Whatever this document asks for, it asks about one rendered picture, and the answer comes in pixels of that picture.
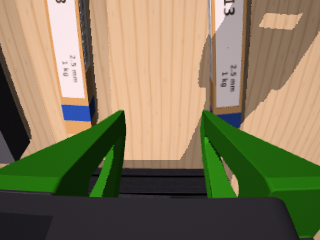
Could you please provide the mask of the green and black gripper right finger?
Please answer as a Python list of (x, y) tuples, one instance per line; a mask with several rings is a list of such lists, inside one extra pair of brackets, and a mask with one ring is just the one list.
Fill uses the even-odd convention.
[[(200, 139), (208, 198), (276, 197), (284, 201), (299, 238), (317, 234), (319, 165), (237, 129), (208, 110), (202, 111)], [(237, 178), (238, 197), (221, 157)]]

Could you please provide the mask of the tan cardboard box with blue bands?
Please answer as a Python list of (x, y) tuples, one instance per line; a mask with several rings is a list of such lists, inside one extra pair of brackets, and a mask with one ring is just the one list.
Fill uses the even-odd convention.
[(49, 38), (67, 134), (97, 124), (86, 0), (44, 0)]

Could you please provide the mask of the brown cardboard pack with blue bands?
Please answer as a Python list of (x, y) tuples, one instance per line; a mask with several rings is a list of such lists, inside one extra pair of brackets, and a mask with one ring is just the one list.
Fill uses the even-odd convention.
[(210, 111), (240, 129), (247, 0), (207, 0)]

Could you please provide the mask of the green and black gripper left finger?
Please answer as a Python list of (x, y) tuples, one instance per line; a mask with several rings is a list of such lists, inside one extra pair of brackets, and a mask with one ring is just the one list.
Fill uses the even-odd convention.
[[(87, 130), (0, 168), (0, 189), (118, 197), (125, 142), (125, 112), (118, 110)], [(89, 196), (90, 178), (104, 158)]]

